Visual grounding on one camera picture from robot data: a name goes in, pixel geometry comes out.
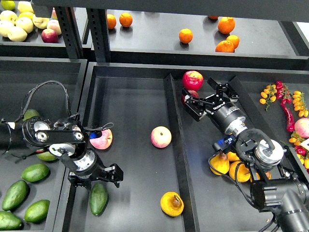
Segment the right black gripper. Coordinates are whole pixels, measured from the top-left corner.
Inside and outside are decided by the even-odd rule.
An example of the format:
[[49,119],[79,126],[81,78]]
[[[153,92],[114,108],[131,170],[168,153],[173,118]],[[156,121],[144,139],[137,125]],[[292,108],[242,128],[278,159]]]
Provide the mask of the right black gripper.
[[238,93],[229,83],[217,83],[211,77],[207,83],[215,90],[215,94],[207,98],[196,98],[186,88],[182,89],[186,112],[197,122],[208,116],[224,134],[240,134],[246,130],[246,115],[234,104],[239,99]]

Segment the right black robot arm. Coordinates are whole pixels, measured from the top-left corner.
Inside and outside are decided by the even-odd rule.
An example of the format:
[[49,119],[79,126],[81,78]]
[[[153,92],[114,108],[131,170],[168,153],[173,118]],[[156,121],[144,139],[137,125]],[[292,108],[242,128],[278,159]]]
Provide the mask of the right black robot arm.
[[309,179],[296,153],[270,139],[259,129],[245,125],[246,114],[237,106],[239,95],[230,84],[207,80],[215,93],[196,98],[183,88],[186,111],[196,121],[208,116],[225,134],[215,142],[208,164],[213,173],[230,179],[240,188],[240,170],[250,181],[245,200],[259,212],[271,212],[271,223],[283,232],[309,229]]

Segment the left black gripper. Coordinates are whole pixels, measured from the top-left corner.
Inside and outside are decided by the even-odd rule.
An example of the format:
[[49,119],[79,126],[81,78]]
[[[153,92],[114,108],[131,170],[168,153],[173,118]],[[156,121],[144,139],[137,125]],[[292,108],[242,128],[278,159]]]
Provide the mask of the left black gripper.
[[123,181],[123,170],[116,163],[105,167],[93,149],[87,149],[81,159],[74,160],[73,162],[77,169],[70,170],[68,180],[74,187],[91,189],[93,181],[101,180],[113,183],[116,188],[119,188],[120,182]]

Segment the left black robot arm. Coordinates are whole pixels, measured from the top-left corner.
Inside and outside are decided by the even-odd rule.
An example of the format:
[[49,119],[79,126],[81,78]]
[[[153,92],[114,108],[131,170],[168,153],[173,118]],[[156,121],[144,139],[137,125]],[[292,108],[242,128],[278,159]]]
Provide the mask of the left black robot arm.
[[25,159],[39,149],[48,148],[49,152],[68,168],[68,180],[73,186],[91,189],[92,182],[104,181],[119,187],[123,181],[122,169],[117,164],[106,167],[96,151],[88,147],[89,135],[110,129],[113,127],[112,122],[98,128],[82,126],[80,115],[72,114],[70,111],[68,93],[65,93],[68,114],[66,118],[55,122],[40,116],[24,119],[35,92],[47,84],[59,85],[65,89],[63,84],[56,80],[39,83],[24,97],[20,115],[15,121],[0,121],[1,157],[14,156]]

